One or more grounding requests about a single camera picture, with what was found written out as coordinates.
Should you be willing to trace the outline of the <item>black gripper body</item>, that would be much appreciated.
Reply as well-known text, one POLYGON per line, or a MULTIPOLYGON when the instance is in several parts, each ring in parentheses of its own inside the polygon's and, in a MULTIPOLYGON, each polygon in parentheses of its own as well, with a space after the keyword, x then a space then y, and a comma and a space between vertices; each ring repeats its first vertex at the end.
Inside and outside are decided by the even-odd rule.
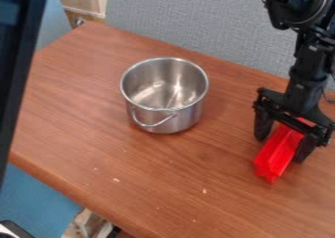
POLYGON ((331 141, 335 121, 314 106, 306 113, 298 113, 287 107, 285 94, 261 87, 258 97, 253 103, 254 111, 263 109, 278 121, 302 134, 313 134, 317 138, 317 147, 327 146, 331 141))

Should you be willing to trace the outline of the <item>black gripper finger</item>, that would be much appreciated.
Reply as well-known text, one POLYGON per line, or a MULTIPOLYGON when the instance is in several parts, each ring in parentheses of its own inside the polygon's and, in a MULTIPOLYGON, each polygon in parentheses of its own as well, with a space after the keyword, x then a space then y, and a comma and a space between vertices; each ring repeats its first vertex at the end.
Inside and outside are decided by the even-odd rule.
POLYGON ((270 134, 274 125, 273 116, 263 109, 255 110, 254 136, 258 141, 263 141, 270 134))
POLYGON ((297 148, 294 162, 301 164, 309 155, 314 152, 317 147, 317 138, 314 135, 306 135, 301 141, 301 144, 297 148))

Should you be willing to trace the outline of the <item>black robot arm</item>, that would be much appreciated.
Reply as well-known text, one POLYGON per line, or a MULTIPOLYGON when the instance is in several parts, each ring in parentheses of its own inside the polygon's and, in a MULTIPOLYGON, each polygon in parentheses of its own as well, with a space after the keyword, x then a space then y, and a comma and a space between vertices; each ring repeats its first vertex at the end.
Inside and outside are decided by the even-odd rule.
POLYGON ((254 136, 265 139, 275 122, 299 132, 294 161, 302 163, 335 132, 335 120, 319 109, 327 79, 335 76, 335 0, 262 1, 271 25, 293 30, 298 39, 286 91, 258 89, 254 136))

